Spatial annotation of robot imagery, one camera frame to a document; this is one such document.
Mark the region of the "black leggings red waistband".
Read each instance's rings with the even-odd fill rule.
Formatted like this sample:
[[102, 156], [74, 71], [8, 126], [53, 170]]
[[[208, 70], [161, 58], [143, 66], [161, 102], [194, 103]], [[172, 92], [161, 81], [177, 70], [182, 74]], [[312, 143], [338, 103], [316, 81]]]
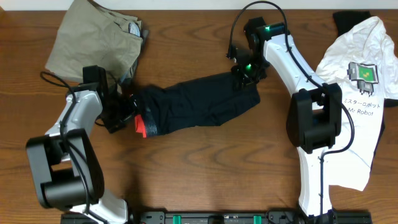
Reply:
[[256, 85], [237, 87], [231, 72], [177, 83], [149, 85], [135, 97], [134, 117], [142, 137], [161, 136], [195, 126], [221, 126], [261, 101]]

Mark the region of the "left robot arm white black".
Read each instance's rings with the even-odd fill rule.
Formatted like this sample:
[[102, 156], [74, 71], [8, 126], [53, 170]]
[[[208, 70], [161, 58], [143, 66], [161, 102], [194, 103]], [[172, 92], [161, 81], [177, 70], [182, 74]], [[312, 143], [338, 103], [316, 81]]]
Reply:
[[125, 128], [132, 108], [109, 85], [110, 74], [97, 65], [83, 68], [83, 81], [67, 88], [66, 105], [56, 123], [25, 146], [35, 192], [44, 208], [62, 211], [61, 224], [133, 223], [127, 202], [107, 190], [103, 171], [90, 143], [90, 133], [102, 120], [109, 133]]

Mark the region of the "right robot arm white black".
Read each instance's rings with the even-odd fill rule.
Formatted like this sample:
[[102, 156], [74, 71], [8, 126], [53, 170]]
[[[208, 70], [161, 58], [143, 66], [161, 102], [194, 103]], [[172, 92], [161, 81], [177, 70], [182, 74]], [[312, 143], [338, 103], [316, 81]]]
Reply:
[[350, 149], [354, 122], [339, 84], [328, 84], [310, 68], [295, 46], [282, 8], [271, 1], [266, 4], [275, 7], [283, 21], [267, 24], [262, 17], [250, 19], [244, 26], [249, 55], [230, 43], [226, 57], [236, 62], [243, 85], [257, 83], [261, 70], [272, 66], [289, 91], [286, 131], [300, 159], [298, 205], [304, 219], [323, 223], [333, 216], [326, 158]]

